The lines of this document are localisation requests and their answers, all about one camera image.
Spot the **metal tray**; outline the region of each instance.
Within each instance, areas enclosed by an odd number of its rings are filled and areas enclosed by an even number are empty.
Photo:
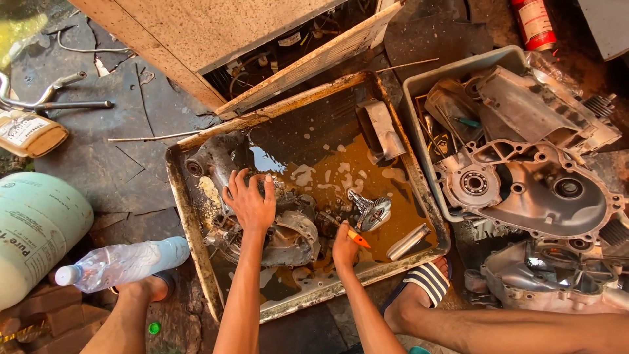
[[[402,85],[402,91],[404,93],[404,103],[400,105],[402,125],[408,137],[411,139],[415,154],[419,157],[421,167],[426,173],[428,184],[437,200],[437,205],[446,220],[450,222],[461,222],[463,221],[463,216],[453,214],[448,210],[448,205],[443,197],[443,192],[441,191],[441,186],[435,174],[433,163],[430,160],[430,154],[428,153],[421,125],[418,122],[417,112],[415,110],[415,97],[427,94],[437,81],[445,77],[459,79],[470,72],[490,69],[495,65],[500,65],[516,74],[523,73],[526,68],[529,67],[522,49],[517,45],[508,45],[485,54],[475,55],[459,60],[458,62],[444,65],[438,69],[409,77],[404,80],[404,84]]]
[[[211,211],[208,210],[207,203],[199,202],[199,190],[192,182],[193,178],[187,175],[183,167],[183,161],[187,156],[194,153],[203,142],[214,135],[228,133],[234,130],[246,130],[274,118],[282,119],[290,117],[288,113],[294,110],[303,109],[309,104],[316,103],[318,100],[328,99],[331,101],[336,94],[342,91],[346,92],[344,90],[348,89],[354,91],[355,88],[357,89],[359,87],[365,92],[365,98],[375,98],[385,102],[387,105],[396,132],[399,134],[404,148],[409,152],[403,154],[400,160],[408,176],[408,184],[414,197],[412,199],[415,201],[416,205],[421,207],[425,214],[427,219],[426,223],[433,230],[435,242],[430,248],[420,250],[399,261],[388,263],[377,263],[373,260],[361,261],[354,268],[358,278],[363,285],[374,283],[378,280],[404,272],[419,264],[434,260],[449,251],[449,230],[444,224],[439,208],[428,187],[428,183],[421,172],[417,158],[415,158],[415,155],[412,153],[411,144],[402,130],[401,122],[387,97],[380,79],[374,72],[359,72],[347,75],[332,83],[318,86],[286,100],[261,108],[255,112],[243,115],[242,117],[237,117],[221,125],[203,130],[196,135],[178,141],[168,148],[165,158],[172,192],[179,210],[186,238],[190,245],[192,259],[201,281],[203,293],[208,300],[210,313],[217,323],[220,322],[223,315],[223,294],[227,294],[225,291],[228,290],[220,287],[220,280],[224,278],[225,275],[219,273],[220,268],[225,265],[226,261],[217,261],[215,257],[212,262],[210,262],[210,250],[203,244],[203,225],[206,224],[208,213]],[[328,104],[328,101],[322,103],[328,106],[332,105]],[[321,116],[322,120],[332,118],[333,117],[326,117],[325,115]],[[405,234],[400,234],[399,238],[401,239],[404,236]],[[299,271],[300,269],[301,267],[292,270],[293,275],[295,271]],[[302,282],[300,286],[301,289],[296,292],[296,294],[290,294],[281,300],[264,302],[260,306],[260,323],[318,304],[345,292],[331,264],[328,265],[325,277],[316,278],[308,284]]]

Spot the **rusty tray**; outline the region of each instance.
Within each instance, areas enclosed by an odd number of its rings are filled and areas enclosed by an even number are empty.
[[[365,162],[367,158],[364,152],[368,149],[355,117],[355,105],[370,98],[385,102],[396,132],[408,151],[391,160],[389,164],[393,167],[381,166],[386,165],[382,163],[371,165]],[[255,134],[260,131],[272,131],[272,134],[267,134],[273,136],[272,139],[262,139],[270,140],[263,147],[267,154],[265,158],[270,158],[274,162],[283,158],[284,162],[291,163],[287,163],[288,171],[280,176],[284,177],[287,185],[291,180],[286,176],[290,176],[290,169],[299,164],[310,163],[314,168],[318,168],[320,172],[318,177],[315,173],[314,178],[321,178],[324,169],[335,171],[341,159],[353,156],[351,163],[355,169],[361,169],[361,176],[367,175],[362,194],[367,198],[377,198],[382,196],[379,193],[388,192],[386,194],[393,200],[391,219],[378,230],[362,234],[372,246],[369,250],[361,249],[359,262],[354,268],[363,285],[404,272],[444,255],[450,249],[449,230],[444,224],[418,160],[380,79],[374,72],[347,75],[203,130],[168,148],[165,158],[170,185],[203,293],[208,300],[210,313],[217,323],[223,315],[224,299],[228,294],[230,277],[233,276],[236,266],[219,256],[210,261],[212,249],[203,244],[203,237],[211,224],[211,219],[218,211],[218,203],[213,202],[217,197],[216,191],[209,179],[203,184],[189,176],[183,161],[194,154],[208,138],[220,133],[246,131],[250,137],[249,143],[252,143],[252,136],[255,135],[252,127],[258,130]],[[340,168],[338,170],[341,175],[334,177],[337,180],[342,178],[344,172]],[[403,171],[404,174],[401,178],[392,177],[389,176],[390,171]],[[305,193],[318,193],[315,196],[318,202],[326,198],[335,198],[333,188],[327,190],[311,188]],[[419,243],[411,255],[399,261],[388,261],[384,256],[388,247],[422,222],[428,224],[433,231],[432,234]],[[295,269],[278,267],[261,271],[263,281],[260,284],[260,323],[318,304],[345,292],[333,267],[331,247],[327,249],[326,254],[318,261],[306,266]]]

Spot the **orange brush handle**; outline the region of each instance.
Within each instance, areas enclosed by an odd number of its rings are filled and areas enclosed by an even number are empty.
[[[349,230],[347,232],[347,235],[350,237],[350,239],[352,239],[354,242],[356,242],[357,244],[365,247],[365,248],[371,248],[369,246],[369,244],[367,243],[367,241],[365,241],[364,238],[362,238],[361,235],[357,234],[356,232]]]

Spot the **hand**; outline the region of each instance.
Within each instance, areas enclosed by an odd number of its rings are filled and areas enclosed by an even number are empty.
[[[332,246],[332,258],[334,259],[337,272],[351,270],[354,260],[356,259],[356,254],[358,253],[358,244],[347,235],[349,229],[354,230],[347,220],[343,221],[338,228],[334,246]]]
[[[223,200],[236,213],[244,235],[253,234],[256,237],[261,237],[261,240],[264,241],[264,235],[275,219],[276,201],[273,179],[271,176],[265,177],[263,174],[256,174],[249,179],[249,187],[247,187],[245,175],[247,175],[248,170],[245,168],[238,174],[236,171],[231,172],[229,182],[231,197],[227,193],[227,187],[224,187]],[[264,199],[258,191],[258,181],[262,179],[264,179]]]

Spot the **green bottle cap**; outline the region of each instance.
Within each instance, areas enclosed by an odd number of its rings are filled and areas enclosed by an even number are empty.
[[[150,334],[157,334],[160,329],[162,329],[162,325],[159,322],[153,322],[148,325],[148,332]]]

